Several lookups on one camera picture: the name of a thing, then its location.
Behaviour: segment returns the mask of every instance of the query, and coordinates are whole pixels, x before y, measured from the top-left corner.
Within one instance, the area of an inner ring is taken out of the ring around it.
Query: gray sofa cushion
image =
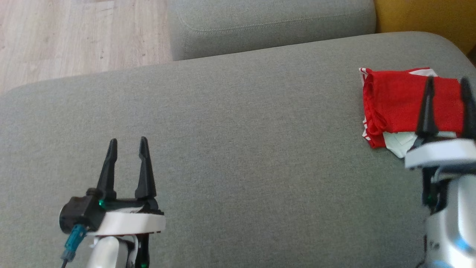
[[[172,0],[174,60],[375,32],[372,0]]]
[[[419,172],[361,137],[358,67],[476,69],[428,33],[358,36],[26,85],[0,97],[3,267],[59,267],[58,214],[119,141],[132,197],[149,139],[167,230],[151,267],[414,267]],[[84,267],[88,243],[68,267]]]

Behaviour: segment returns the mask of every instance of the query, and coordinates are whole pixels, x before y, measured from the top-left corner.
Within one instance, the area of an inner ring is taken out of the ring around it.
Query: cushion seam
[[[304,18],[298,18],[298,19],[288,19],[288,20],[282,20],[282,21],[276,21],[276,22],[265,22],[265,23],[256,23],[256,24],[248,24],[248,25],[243,25],[243,26],[236,26],[236,27],[227,27],[227,28],[221,28],[221,29],[197,29],[193,28],[190,25],[188,25],[182,17],[179,15],[177,12],[177,17],[180,23],[188,28],[189,30],[196,31],[196,32],[216,32],[216,31],[229,31],[229,30],[246,30],[246,29],[254,29],[254,28],[263,28],[263,26],[272,26],[276,24],[286,24],[289,22],[302,22],[302,21],[311,21],[311,20],[319,20],[319,19],[328,19],[328,18],[336,18],[336,17],[342,17],[342,16],[353,16],[359,13],[363,13],[368,10],[370,5],[372,4],[372,1],[368,2],[368,5],[363,8],[362,10],[359,10],[357,12],[349,13],[349,14],[342,14],[342,15],[336,15],[336,16],[326,16],[326,17],[304,17]]]

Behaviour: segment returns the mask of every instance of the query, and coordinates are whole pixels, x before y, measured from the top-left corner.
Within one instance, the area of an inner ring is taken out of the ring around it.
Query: wooden floor
[[[167,0],[0,0],[0,94],[171,61]]]

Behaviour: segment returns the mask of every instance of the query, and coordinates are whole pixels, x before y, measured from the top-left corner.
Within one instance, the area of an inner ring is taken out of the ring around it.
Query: folded cloth
[[[414,132],[425,91],[427,78],[436,74],[429,68],[406,71],[372,71],[360,68],[363,82],[364,127],[363,136],[372,148],[385,147],[387,133]],[[463,103],[456,79],[435,77],[433,98],[435,122],[440,131],[460,133],[463,125]],[[393,136],[408,143],[411,134]]]

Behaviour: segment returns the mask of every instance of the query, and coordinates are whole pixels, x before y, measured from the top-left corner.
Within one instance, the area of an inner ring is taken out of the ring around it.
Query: mustard yellow fabric
[[[476,44],[476,0],[374,0],[377,32],[427,31],[464,53]]]

